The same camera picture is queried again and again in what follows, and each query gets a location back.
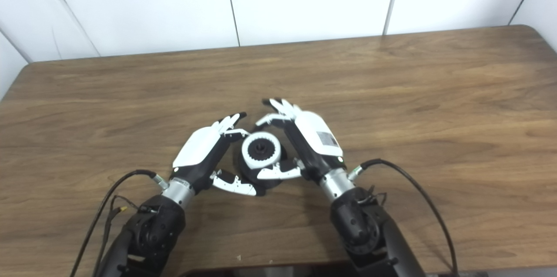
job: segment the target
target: wooden table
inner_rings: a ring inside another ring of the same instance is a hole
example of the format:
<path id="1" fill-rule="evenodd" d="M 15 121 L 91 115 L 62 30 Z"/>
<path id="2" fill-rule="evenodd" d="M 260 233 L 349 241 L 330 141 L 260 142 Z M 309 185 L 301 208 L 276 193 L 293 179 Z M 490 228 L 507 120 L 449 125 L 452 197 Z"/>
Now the wooden table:
<path id="1" fill-rule="evenodd" d="M 462 270 L 557 265 L 557 56 L 519 26 L 31 64 L 0 102 L 0 274 L 66 275 L 115 180 L 168 176 L 191 132 L 242 110 L 251 128 L 275 96 L 322 115 L 350 168 L 381 157 L 414 175 Z M 158 192 L 146 179 L 119 193 L 141 203 Z M 374 168 L 357 183 L 389 193 L 426 271 L 448 271 L 440 227 L 406 180 Z M 165 276 L 344 260 L 328 207 L 304 180 L 263 198 L 201 192 Z"/>

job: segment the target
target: black base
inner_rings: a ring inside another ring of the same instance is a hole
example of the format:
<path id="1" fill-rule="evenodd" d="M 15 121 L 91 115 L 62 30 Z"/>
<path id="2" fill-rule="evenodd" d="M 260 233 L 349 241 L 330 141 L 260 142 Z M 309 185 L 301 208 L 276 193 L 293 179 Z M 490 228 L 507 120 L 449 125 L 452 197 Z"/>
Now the black base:
<path id="1" fill-rule="evenodd" d="M 287 159 L 288 155 L 286 154 L 286 149 L 284 148 L 284 146 L 282 146 L 282 144 L 280 145 L 280 150 L 281 150 L 280 160 Z M 282 180 L 257 179 L 257 174 L 259 174 L 260 169 L 250 169 L 245 163 L 241 150 L 238 152 L 236 158 L 237 158 L 236 166 L 238 168 L 238 171 L 242 174 L 242 178 L 245 178 L 249 182 L 261 186 L 264 189 L 271 189 L 282 183 Z"/>

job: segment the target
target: white ring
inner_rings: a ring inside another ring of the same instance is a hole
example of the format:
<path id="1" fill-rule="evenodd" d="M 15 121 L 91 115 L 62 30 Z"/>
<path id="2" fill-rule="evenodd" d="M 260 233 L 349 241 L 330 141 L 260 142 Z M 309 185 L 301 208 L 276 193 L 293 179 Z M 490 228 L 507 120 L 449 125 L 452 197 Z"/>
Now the white ring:
<path id="1" fill-rule="evenodd" d="M 251 142 L 261 138 L 272 142 L 272 144 L 275 146 L 275 152 L 271 155 L 270 158 L 264 160 L 256 160 L 249 156 L 247 148 L 249 147 L 249 144 L 251 144 Z M 280 142 L 276 136 L 270 134 L 269 132 L 255 132 L 249 137 L 245 138 L 244 142 L 242 143 L 242 157 L 244 158 L 245 163 L 250 169 L 259 169 L 271 164 L 275 164 L 275 162 L 278 162 L 280 160 L 280 155 Z"/>

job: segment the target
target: robotic hand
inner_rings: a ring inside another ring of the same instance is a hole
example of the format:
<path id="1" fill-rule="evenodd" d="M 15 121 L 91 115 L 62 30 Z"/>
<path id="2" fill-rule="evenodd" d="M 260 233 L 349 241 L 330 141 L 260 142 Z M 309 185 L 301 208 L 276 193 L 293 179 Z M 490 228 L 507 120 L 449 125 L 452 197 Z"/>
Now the robotic hand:
<path id="1" fill-rule="evenodd" d="M 231 142 L 249 135 L 245 130 L 234 129 L 244 117 L 245 112 L 227 116 L 193 132 L 173 162 L 170 182 L 159 180 L 163 191 L 145 201 L 127 221 L 103 257 L 95 277 L 161 274 L 185 228 L 185 208 L 191 199 L 211 185 L 231 188 L 231 184 L 239 182 L 230 172 L 215 172 L 215 168 Z M 241 186 L 247 193 L 255 192 L 249 184 Z"/>
<path id="2" fill-rule="evenodd" d="M 318 184 L 331 202 L 330 219 L 360 276 L 425 277 L 400 230 L 373 193 L 352 183 L 357 174 L 349 178 L 342 149 L 324 120 L 279 98 L 263 104 L 276 113 L 261 118 L 256 129 L 269 125 L 284 129 L 300 159 L 290 161 L 294 168 L 283 169 L 288 160 L 277 162 L 272 169 L 263 168 L 257 179 L 303 176 Z"/>

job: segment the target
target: round object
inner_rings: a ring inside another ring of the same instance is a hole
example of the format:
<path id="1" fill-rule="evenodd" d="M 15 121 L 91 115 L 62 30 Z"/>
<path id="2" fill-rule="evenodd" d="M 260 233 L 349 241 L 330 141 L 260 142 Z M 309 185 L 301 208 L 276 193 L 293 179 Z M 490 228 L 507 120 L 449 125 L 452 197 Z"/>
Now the round object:
<path id="1" fill-rule="evenodd" d="M 271 189 L 281 184 L 282 180 L 262 180 L 257 179 L 257 175 L 261 168 L 286 158 L 286 150 L 276 136 L 269 132 L 254 132 L 244 140 L 236 165 L 243 178 L 264 189 Z"/>
<path id="2" fill-rule="evenodd" d="M 280 160 L 278 138 L 269 132 L 255 132 L 242 143 L 242 157 L 250 169 L 259 169 Z"/>

